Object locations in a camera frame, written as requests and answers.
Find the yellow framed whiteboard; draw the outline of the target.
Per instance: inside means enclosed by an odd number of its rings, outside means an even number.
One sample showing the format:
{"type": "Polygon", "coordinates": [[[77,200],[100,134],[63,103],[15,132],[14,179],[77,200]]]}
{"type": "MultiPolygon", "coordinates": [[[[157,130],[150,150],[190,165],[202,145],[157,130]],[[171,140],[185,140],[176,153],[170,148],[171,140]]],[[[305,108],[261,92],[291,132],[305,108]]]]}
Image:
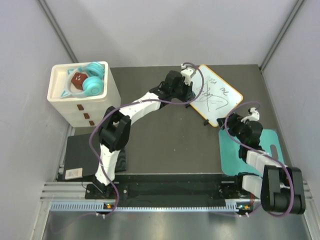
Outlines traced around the yellow framed whiteboard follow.
{"type": "Polygon", "coordinates": [[[219,125],[217,119],[226,117],[243,101],[239,91],[204,64],[191,81],[192,91],[198,98],[190,105],[213,127],[219,125]]]}

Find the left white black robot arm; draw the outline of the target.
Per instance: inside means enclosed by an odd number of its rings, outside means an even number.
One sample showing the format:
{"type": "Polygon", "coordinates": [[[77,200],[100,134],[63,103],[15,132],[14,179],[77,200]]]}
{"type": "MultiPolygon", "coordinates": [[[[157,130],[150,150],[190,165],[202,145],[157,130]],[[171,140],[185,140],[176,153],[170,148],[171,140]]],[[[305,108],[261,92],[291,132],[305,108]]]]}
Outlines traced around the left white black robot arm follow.
{"type": "Polygon", "coordinates": [[[195,69],[187,67],[180,72],[171,70],[158,86],[149,90],[132,105],[119,109],[111,106],[105,112],[105,120],[97,134],[100,146],[100,161],[93,184],[102,198],[109,198],[114,191],[111,182],[115,179],[116,164],[121,150],[129,141],[131,126],[147,114],[157,111],[177,99],[184,104],[192,101],[192,77],[195,69]]]}

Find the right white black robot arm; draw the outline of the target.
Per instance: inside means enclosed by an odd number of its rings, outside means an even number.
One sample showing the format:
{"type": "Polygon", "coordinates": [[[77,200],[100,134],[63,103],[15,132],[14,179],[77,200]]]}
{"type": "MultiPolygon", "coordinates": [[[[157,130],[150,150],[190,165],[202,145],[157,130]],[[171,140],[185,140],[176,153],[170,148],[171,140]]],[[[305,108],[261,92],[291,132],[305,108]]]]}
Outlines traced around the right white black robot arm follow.
{"type": "Polygon", "coordinates": [[[252,166],[257,173],[241,172],[233,185],[239,198],[252,193],[260,199],[262,208],[273,216],[302,215],[306,210],[306,198],[302,171],[272,159],[261,146],[263,126],[259,113],[252,112],[242,117],[232,113],[218,118],[218,126],[239,144],[238,157],[252,166]]]}

